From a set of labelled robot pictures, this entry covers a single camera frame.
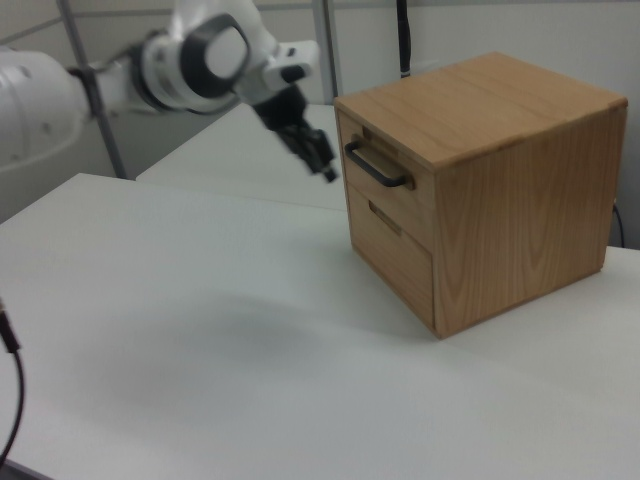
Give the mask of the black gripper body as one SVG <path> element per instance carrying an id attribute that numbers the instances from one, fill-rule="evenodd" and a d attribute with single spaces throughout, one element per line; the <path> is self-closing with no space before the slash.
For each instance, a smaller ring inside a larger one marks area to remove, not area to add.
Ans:
<path id="1" fill-rule="evenodd" d="M 252 109 L 267 130 L 279 137 L 293 138 L 311 130 L 305 119 L 307 105 L 302 90 L 291 85 Z"/>

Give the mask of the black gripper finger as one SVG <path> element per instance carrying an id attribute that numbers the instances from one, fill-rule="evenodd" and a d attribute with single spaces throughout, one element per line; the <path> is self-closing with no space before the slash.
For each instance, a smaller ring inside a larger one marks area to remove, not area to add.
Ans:
<path id="1" fill-rule="evenodd" d="M 320 129 L 302 129 L 300 157 L 312 174 L 321 175 L 327 183 L 334 182 L 338 174 L 332 164 L 335 155 L 326 133 Z"/>
<path id="2" fill-rule="evenodd" d="M 314 167 L 312 165 L 311 154 L 305 143 L 301 141 L 298 136 L 287 133 L 286 131 L 279 132 L 279 139 L 291 154 L 303 162 L 308 172 L 313 174 Z"/>

